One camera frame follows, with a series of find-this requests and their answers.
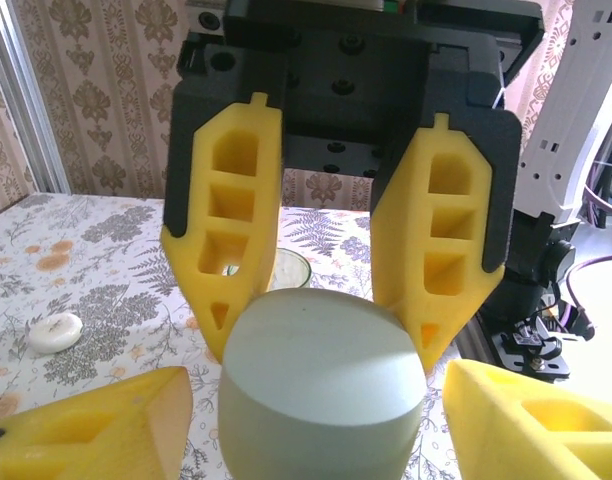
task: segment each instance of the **cable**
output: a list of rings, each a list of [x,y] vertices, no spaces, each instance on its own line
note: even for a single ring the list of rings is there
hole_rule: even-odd
[[[559,302],[562,301],[562,292],[559,289],[559,284],[557,282],[552,282],[551,283],[552,288],[553,288],[553,294],[555,295],[555,302],[552,305],[546,305],[545,307],[539,308],[537,310],[535,310],[532,314],[531,317],[533,315],[538,315],[546,310],[550,310],[551,308],[556,307],[557,305],[559,305]]]
[[[588,315],[586,315],[586,309],[581,304],[581,302],[579,301],[579,298],[577,298],[577,295],[575,294],[575,291],[573,290],[571,278],[572,278],[574,273],[579,272],[580,270],[582,270],[582,269],[584,269],[586,267],[590,267],[591,265],[597,265],[599,263],[605,263],[605,262],[612,262],[612,255],[607,255],[605,257],[593,258],[591,260],[587,260],[585,262],[578,263],[577,265],[572,266],[570,268],[570,270],[568,270],[568,272],[566,272],[566,288],[568,289],[568,293],[570,294],[570,298],[573,301],[573,304],[577,308],[578,314],[580,316],[584,317],[586,319],[586,321],[588,322],[588,330],[589,330],[589,334],[591,335],[590,338],[592,338],[592,336],[595,334],[594,333],[595,332],[595,327],[593,326],[593,323],[588,318]]]
[[[606,159],[606,164],[602,169],[602,173],[597,180],[597,186],[599,187],[598,196],[604,200],[604,202],[608,203],[610,199],[610,187],[612,183],[612,148],[608,154],[608,158]],[[606,228],[606,211],[599,212],[599,227]]]
[[[599,178],[599,163],[593,162],[593,165],[590,167],[590,173],[588,175],[588,180],[586,181],[586,185],[593,191],[597,191],[597,180]],[[597,215],[595,213],[595,205],[590,202],[586,203],[586,219],[588,223],[590,223],[593,227],[597,226]]]
[[[555,331],[555,328],[558,328],[561,333],[568,333],[568,329],[564,326],[564,324],[558,318],[552,317],[551,322],[552,322],[552,325],[551,325],[551,328],[549,329],[550,331]]]
[[[562,350],[564,348],[564,344],[562,343],[562,341],[559,338],[557,338],[557,337],[548,337],[548,338],[543,338],[542,340],[544,342],[555,342],[555,348],[553,348],[548,353],[544,353],[544,354],[540,355],[540,357],[542,357],[543,360],[552,360],[553,358],[556,358],[559,355],[561,355]]]
[[[570,314],[573,311],[573,307],[571,307],[570,303],[566,304],[566,308],[564,309],[564,313],[562,313],[559,317],[558,323],[566,328],[566,324],[568,323],[568,319],[570,318]]]
[[[604,210],[605,212],[610,212],[612,213],[612,205],[608,202],[606,202],[605,200],[602,200],[601,198],[599,198],[595,192],[593,192],[590,188],[588,188],[588,186],[584,186],[584,193],[585,195],[588,197],[588,200],[597,205],[597,207],[599,207],[600,209]]]

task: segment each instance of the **patterned wall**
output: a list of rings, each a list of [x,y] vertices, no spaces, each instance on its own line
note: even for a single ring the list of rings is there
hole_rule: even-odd
[[[0,211],[35,191],[0,90]]]
[[[561,57],[572,0],[540,0],[549,38],[509,91],[528,134]],[[161,197],[183,0],[15,2],[73,190]],[[288,170],[284,203],[368,208],[370,180]]]

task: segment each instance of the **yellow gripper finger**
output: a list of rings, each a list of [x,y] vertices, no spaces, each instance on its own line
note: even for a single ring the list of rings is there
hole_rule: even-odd
[[[429,372],[499,284],[482,269],[492,169],[448,115],[419,128],[371,218],[375,303],[391,310]]]
[[[464,480],[612,480],[612,405],[472,360],[443,402]]]
[[[0,480],[177,480],[193,410],[169,367],[0,421]]]
[[[282,112],[255,93],[195,132],[188,229],[162,246],[208,348],[224,346],[248,303],[266,292],[277,247],[281,203]],[[224,275],[229,265],[239,267]]]

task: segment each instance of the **table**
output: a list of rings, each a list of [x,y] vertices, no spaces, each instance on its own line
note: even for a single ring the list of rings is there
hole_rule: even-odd
[[[34,194],[0,215],[0,418],[159,367],[188,369],[194,413],[180,480],[230,479],[219,451],[220,366],[159,243],[163,202]],[[304,255],[314,288],[371,298],[364,212],[284,208],[278,246]],[[73,348],[39,356],[26,331],[72,311]],[[450,347],[428,377],[421,429],[403,478],[458,479],[441,405]]]

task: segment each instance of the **gray cylinder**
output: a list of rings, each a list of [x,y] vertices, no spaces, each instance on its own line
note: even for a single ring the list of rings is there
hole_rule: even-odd
[[[224,351],[224,461],[236,480],[400,480],[425,392],[388,311],[339,292],[267,293]]]

